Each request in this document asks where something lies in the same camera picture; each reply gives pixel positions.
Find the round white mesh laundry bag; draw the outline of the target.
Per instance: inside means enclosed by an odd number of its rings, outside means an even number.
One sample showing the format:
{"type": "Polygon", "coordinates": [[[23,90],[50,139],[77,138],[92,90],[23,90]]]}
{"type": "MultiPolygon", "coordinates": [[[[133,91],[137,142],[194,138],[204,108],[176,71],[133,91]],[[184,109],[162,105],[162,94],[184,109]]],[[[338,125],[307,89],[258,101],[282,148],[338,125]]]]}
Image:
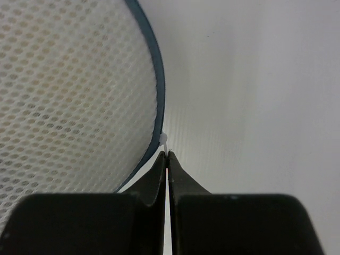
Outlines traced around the round white mesh laundry bag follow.
{"type": "Polygon", "coordinates": [[[1,227],[31,194],[119,191],[158,149],[164,108],[138,1],[1,1],[1,227]]]}

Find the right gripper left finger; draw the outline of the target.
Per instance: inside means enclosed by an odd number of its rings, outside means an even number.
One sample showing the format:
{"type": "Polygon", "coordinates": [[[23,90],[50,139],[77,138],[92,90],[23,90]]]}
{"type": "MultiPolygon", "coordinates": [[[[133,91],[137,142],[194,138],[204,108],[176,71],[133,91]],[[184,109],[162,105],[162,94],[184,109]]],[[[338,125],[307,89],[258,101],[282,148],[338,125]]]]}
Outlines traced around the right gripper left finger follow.
{"type": "Polygon", "coordinates": [[[46,193],[22,199],[1,254],[162,254],[166,156],[122,193],[46,193]]]}

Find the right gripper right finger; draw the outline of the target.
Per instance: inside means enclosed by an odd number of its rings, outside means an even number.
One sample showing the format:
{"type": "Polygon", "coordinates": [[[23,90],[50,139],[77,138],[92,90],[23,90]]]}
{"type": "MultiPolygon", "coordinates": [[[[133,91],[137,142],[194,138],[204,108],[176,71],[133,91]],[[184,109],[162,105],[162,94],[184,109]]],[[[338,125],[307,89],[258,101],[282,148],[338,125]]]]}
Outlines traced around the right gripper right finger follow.
{"type": "Polygon", "coordinates": [[[323,254],[308,212],[286,194],[213,194],[168,154],[174,254],[323,254]]]}

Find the white zipper pull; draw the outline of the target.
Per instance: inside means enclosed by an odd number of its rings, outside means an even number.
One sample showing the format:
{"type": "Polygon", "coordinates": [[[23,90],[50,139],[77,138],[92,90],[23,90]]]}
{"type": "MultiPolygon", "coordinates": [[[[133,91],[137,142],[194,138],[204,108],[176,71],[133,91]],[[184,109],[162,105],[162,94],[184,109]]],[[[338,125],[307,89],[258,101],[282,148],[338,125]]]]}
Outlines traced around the white zipper pull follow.
{"type": "Polygon", "coordinates": [[[164,148],[164,153],[165,153],[165,156],[166,156],[166,157],[168,156],[167,140],[168,140],[168,136],[167,136],[166,133],[163,132],[163,133],[160,135],[159,146],[163,146],[163,148],[164,148]]]}

